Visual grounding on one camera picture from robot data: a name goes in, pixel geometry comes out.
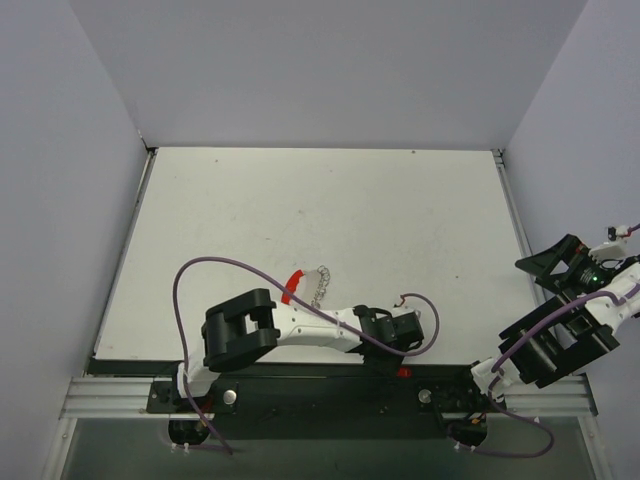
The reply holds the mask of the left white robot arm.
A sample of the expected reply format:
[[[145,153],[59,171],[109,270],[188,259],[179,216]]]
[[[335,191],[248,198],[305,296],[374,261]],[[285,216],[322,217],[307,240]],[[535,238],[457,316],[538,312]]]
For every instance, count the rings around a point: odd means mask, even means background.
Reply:
[[[408,308],[391,311],[357,305],[317,313],[271,299],[254,289],[209,308],[196,351],[177,367],[169,398],[183,411],[204,402],[221,374],[245,369],[277,347],[322,347],[358,354],[363,362],[391,372],[402,359],[371,343],[411,352],[422,345],[420,314]]]

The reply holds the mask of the metal chain keyring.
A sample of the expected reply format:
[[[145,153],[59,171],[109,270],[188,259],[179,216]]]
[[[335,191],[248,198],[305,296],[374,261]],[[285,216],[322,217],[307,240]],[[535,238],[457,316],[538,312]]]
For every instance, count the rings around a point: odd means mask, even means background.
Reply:
[[[296,295],[305,303],[316,309],[321,308],[331,281],[328,267],[320,265],[313,270],[303,270],[302,277],[296,289]]]

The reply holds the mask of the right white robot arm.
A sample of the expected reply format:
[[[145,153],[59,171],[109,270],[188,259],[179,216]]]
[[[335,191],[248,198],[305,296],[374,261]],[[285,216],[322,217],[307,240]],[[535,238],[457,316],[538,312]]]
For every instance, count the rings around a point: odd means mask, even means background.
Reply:
[[[626,251],[632,231],[612,227],[590,248],[568,234],[516,261],[551,297],[503,330],[499,355],[474,365],[479,390],[499,399],[514,384],[544,388],[616,349],[620,326],[639,316],[639,258]]]

